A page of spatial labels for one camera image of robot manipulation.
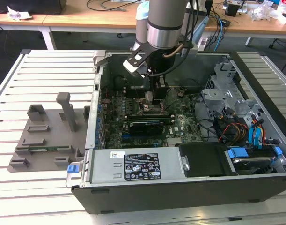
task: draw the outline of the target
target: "power supply label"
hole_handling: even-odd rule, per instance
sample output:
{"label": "power supply label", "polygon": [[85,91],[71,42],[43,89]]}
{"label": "power supply label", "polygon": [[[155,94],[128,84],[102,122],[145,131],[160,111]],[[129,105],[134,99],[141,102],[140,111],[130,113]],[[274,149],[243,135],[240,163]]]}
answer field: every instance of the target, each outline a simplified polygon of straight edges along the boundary
{"label": "power supply label", "polygon": [[157,153],[124,155],[124,179],[161,179],[161,168]]}

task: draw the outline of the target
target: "motherboard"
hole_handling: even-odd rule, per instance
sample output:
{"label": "motherboard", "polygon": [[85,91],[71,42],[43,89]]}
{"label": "motherboard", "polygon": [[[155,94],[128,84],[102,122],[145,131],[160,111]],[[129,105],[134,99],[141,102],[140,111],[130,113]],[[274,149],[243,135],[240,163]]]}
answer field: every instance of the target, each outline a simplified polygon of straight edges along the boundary
{"label": "motherboard", "polygon": [[193,96],[171,88],[164,100],[149,104],[138,93],[136,97],[125,91],[103,93],[106,148],[174,147],[202,141],[192,114]]}

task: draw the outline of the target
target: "green circuit board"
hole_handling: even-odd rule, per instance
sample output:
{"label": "green circuit board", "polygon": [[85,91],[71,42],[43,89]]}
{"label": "green circuit board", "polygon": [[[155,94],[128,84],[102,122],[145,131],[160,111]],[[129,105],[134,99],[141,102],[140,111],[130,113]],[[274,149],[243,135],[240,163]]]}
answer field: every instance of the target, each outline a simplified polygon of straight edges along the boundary
{"label": "green circuit board", "polygon": [[[109,94],[104,118],[106,148],[174,147],[177,143],[201,142],[202,135],[192,115],[192,95],[183,95],[179,89],[169,90],[160,104],[148,105],[144,98],[127,97],[122,92]],[[169,120],[163,132],[155,136],[132,136],[127,127],[133,121]],[[141,116],[129,121],[131,116]]]}

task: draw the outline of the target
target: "blue cable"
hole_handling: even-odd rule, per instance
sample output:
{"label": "blue cable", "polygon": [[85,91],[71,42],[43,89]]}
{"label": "blue cable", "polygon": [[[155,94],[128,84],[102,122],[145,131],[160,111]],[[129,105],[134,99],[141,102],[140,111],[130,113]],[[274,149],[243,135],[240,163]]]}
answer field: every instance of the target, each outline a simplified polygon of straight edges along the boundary
{"label": "blue cable", "polygon": [[221,31],[220,31],[220,35],[219,35],[219,39],[218,39],[217,45],[214,48],[214,52],[217,50],[217,48],[219,46],[219,43],[220,43],[220,40],[221,40],[221,36],[222,36],[222,30],[223,30],[223,24],[222,24],[222,20],[220,18],[219,18],[219,21],[220,21],[220,25],[221,25]]}

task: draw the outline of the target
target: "blue latch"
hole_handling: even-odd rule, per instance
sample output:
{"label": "blue latch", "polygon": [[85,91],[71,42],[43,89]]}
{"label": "blue latch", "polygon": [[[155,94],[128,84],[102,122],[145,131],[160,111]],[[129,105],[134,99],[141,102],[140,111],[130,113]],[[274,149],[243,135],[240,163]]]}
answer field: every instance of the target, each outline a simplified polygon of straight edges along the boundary
{"label": "blue latch", "polygon": [[260,135],[261,135],[261,130],[257,128],[256,133],[255,133],[255,137],[254,137],[254,146],[257,146],[259,149],[262,149],[263,146],[259,142]]}
{"label": "blue latch", "polygon": [[230,158],[242,158],[249,157],[245,148],[231,148],[228,150]]}
{"label": "blue latch", "polygon": [[69,165],[67,168],[68,173],[79,173],[79,165]]}
{"label": "blue latch", "polygon": [[279,155],[281,155],[282,154],[282,150],[281,150],[281,148],[280,147],[275,147],[275,152],[276,152],[276,154],[277,154],[277,156],[279,156]]}
{"label": "blue latch", "polygon": [[253,142],[253,132],[254,132],[254,126],[251,126],[250,131],[249,131],[249,136],[248,136],[249,143]]}

